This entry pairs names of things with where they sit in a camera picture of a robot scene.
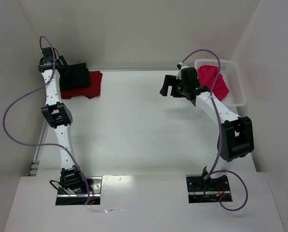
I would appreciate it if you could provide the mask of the black t-shirt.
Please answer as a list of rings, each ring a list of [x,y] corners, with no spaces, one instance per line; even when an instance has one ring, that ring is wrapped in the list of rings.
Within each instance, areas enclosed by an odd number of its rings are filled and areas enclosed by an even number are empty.
[[[64,65],[58,68],[58,72],[60,74],[60,90],[90,87],[90,76],[86,63]]]

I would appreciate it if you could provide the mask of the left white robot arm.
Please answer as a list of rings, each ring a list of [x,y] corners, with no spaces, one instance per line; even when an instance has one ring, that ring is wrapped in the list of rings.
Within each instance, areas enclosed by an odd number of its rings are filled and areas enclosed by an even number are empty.
[[[76,164],[71,145],[71,124],[73,118],[67,106],[62,102],[59,79],[60,61],[54,57],[55,50],[50,47],[42,49],[39,71],[46,84],[46,102],[41,112],[48,125],[54,129],[57,136],[61,157],[60,185],[64,191],[70,190],[76,194],[87,193],[78,165]]]

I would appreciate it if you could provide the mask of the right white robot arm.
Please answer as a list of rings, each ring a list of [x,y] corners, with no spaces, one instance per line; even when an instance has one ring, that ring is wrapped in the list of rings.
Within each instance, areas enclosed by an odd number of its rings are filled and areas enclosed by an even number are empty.
[[[218,125],[217,157],[203,169],[203,181],[208,184],[219,179],[237,158],[243,158],[254,150],[252,121],[240,117],[218,100],[207,86],[201,86],[195,68],[186,67],[178,75],[166,75],[160,94],[175,98],[186,98],[203,110]]]

